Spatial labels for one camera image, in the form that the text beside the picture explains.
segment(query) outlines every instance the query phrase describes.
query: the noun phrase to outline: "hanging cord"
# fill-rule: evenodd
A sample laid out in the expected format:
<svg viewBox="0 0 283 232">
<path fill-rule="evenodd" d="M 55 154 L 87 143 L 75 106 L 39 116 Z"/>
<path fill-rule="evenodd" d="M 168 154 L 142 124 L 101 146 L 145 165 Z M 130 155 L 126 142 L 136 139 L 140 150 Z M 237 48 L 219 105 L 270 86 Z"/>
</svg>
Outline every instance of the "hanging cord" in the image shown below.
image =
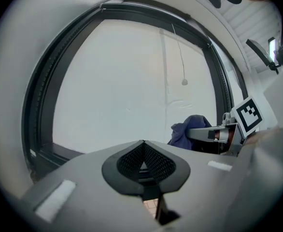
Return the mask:
<svg viewBox="0 0 283 232">
<path fill-rule="evenodd" d="M 181 48 L 180 48 L 180 45 L 179 45 L 179 42 L 178 42 L 178 38 L 177 38 L 177 34 L 176 34 L 176 31 L 175 31 L 175 28 L 174 28 L 173 24 L 172 24 L 172 29 L 174 30 L 174 34 L 176 36 L 176 41 L 177 41 L 177 44 L 178 44 L 178 47 L 179 47 L 180 57 L 181 57 L 181 61 L 182 61 L 182 67 L 183 67 L 183 70 L 184 70 L 184 60 L 182 58 Z M 184 73 L 184 79 L 182 80 L 182 85 L 187 85 L 187 84 L 188 84 L 188 80 L 186 80 L 185 73 Z"/>
</svg>

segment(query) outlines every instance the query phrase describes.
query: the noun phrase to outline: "curved window frame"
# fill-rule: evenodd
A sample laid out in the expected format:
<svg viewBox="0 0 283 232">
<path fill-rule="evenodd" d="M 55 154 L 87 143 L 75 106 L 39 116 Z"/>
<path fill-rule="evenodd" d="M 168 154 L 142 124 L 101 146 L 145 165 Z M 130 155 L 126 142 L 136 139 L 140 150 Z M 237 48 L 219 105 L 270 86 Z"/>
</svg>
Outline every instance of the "curved window frame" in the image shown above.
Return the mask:
<svg viewBox="0 0 283 232">
<path fill-rule="evenodd" d="M 57 96 L 66 71 L 79 47 L 105 19 L 128 20 L 165 29 L 183 37 L 203 51 L 215 91 L 217 124 L 233 107 L 232 92 L 220 57 L 203 29 L 196 29 L 192 18 L 177 9 L 151 0 L 135 3 L 101 3 L 71 22 L 49 45 L 28 85 L 23 107 L 23 150 L 29 167 L 38 177 L 82 153 L 53 143 L 53 118 Z"/>
</svg>

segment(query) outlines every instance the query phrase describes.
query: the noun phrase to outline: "white ceiling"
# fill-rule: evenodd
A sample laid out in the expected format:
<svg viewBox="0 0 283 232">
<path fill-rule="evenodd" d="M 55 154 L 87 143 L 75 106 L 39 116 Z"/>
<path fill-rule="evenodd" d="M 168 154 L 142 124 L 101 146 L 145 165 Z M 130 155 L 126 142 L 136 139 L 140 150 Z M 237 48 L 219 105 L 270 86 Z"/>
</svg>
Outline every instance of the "white ceiling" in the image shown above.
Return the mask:
<svg viewBox="0 0 283 232">
<path fill-rule="evenodd" d="M 268 69 L 256 53 L 247 46 L 247 39 L 255 40 L 268 51 L 268 39 L 279 39 L 281 34 L 281 16 L 270 2 L 251 2 L 242 0 L 241 4 L 232 4 L 221 0 L 222 5 L 217 11 L 229 23 L 238 36 L 251 68 L 257 72 Z"/>
</svg>

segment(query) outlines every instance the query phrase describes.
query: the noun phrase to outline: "gray surface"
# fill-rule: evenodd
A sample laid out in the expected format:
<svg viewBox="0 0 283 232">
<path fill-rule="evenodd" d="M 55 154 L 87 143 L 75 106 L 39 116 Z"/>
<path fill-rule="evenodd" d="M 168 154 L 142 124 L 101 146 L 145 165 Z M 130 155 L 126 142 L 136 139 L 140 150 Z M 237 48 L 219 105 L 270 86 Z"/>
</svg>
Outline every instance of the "gray surface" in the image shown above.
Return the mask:
<svg viewBox="0 0 283 232">
<path fill-rule="evenodd" d="M 196 139 L 205 142 L 213 142 L 214 138 L 208 138 L 209 131 L 214 131 L 210 128 L 198 128 L 198 129 L 188 129 L 185 132 L 187 138 Z"/>
<path fill-rule="evenodd" d="M 104 161 L 136 143 L 126 143 L 81 155 L 50 173 L 30 189 L 23 201 L 34 209 L 63 180 L 77 183 L 52 227 L 58 231 L 152 231 L 159 227 L 140 197 L 121 195 L 104 180 Z"/>
<path fill-rule="evenodd" d="M 195 152 L 154 141 L 151 142 L 162 147 L 164 150 L 183 158 L 190 165 L 191 174 L 180 190 L 164 194 L 167 208 L 177 212 L 181 216 L 196 209 L 197 205 L 201 204 L 203 200 L 208 199 L 209 196 L 213 195 L 214 190 L 229 173 L 208 166 L 208 162 L 213 160 L 227 165 L 233 165 L 236 160 L 236 157 Z"/>
<path fill-rule="evenodd" d="M 228 152 L 226 152 L 225 155 L 237 156 L 242 148 L 242 144 L 241 144 L 242 140 L 243 140 L 243 135 L 241 133 L 241 129 L 239 125 L 237 124 L 235 127 L 233 141 L 231 143 L 231 146 L 229 147 Z"/>
<path fill-rule="evenodd" d="M 258 137 L 242 148 L 232 170 L 206 200 L 157 231 L 242 232 L 260 222 L 283 194 L 283 130 Z"/>
<path fill-rule="evenodd" d="M 244 176 L 247 174 L 247 167 L 250 163 L 251 150 L 242 151 L 240 157 L 234 158 L 235 162 L 230 172 L 213 185 L 208 185 L 210 189 L 207 191 L 206 186 L 202 183 L 195 182 L 195 186 L 202 185 L 198 189 L 192 190 L 191 193 L 183 192 L 179 195 L 180 200 L 186 200 L 184 208 L 178 208 L 177 211 L 182 212 L 181 219 L 170 223 L 168 227 L 174 227 L 175 231 L 199 231 L 199 232 L 223 232 L 224 223 L 226 221 L 226 213 L 230 205 L 233 203 Z"/>
</svg>

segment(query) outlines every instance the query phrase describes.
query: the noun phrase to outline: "blue cloth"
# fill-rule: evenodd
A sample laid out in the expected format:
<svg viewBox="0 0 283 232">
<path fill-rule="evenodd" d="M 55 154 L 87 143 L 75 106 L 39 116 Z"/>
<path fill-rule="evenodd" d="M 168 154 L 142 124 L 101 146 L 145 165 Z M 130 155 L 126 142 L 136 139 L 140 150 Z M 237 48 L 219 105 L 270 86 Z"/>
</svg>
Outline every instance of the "blue cloth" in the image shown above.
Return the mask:
<svg viewBox="0 0 283 232">
<path fill-rule="evenodd" d="M 194 150 L 195 140 L 187 138 L 185 136 L 185 131 L 187 129 L 206 127 L 211 127 L 211 124 L 204 116 L 191 115 L 184 121 L 184 123 L 172 125 L 171 140 L 168 144 L 183 149 Z"/>
</svg>

